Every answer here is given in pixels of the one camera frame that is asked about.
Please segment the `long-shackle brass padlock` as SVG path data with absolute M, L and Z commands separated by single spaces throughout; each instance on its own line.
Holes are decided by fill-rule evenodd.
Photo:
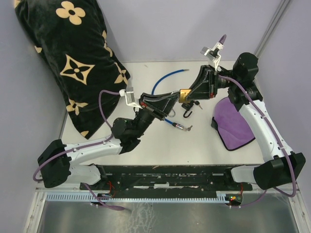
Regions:
M 168 117 L 175 117 L 176 116 L 176 112 L 174 109 L 171 110 L 171 112 L 168 114 Z

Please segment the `small brass padlock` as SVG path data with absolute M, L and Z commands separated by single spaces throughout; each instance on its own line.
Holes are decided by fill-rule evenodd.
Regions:
M 179 103 L 190 103 L 190 100 L 187 99 L 191 89 L 180 89 L 179 92 Z

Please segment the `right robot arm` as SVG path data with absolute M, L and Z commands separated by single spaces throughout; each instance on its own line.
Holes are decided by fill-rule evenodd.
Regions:
M 207 65 L 183 96 L 185 101 L 208 100 L 216 96 L 218 89 L 227 88 L 230 102 L 250 127 L 260 147 L 264 163 L 259 166 L 237 166 L 223 177 L 223 184 L 234 190 L 241 183 L 257 184 L 262 190 L 291 183 L 296 189 L 306 158 L 295 153 L 282 138 L 266 109 L 263 97 L 254 78 L 258 73 L 258 58 L 249 52 L 239 55 L 231 70 L 219 68 L 220 55 L 205 48 L 201 52 Z

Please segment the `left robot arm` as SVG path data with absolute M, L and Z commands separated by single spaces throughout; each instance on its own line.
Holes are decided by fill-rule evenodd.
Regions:
M 126 104 L 138 108 L 133 119 L 119 117 L 109 126 L 111 133 L 86 143 L 64 144 L 62 140 L 52 141 L 38 158 L 38 169 L 33 180 L 43 182 L 45 188 L 58 187 L 64 183 L 86 183 L 96 189 L 107 185 L 107 177 L 99 165 L 85 165 L 85 162 L 108 155 L 131 152 L 140 143 L 140 138 L 154 119 L 164 120 L 180 99 L 180 91 L 151 95 L 143 93 L 139 99 L 132 91 L 119 92 L 102 90 L 125 97 Z

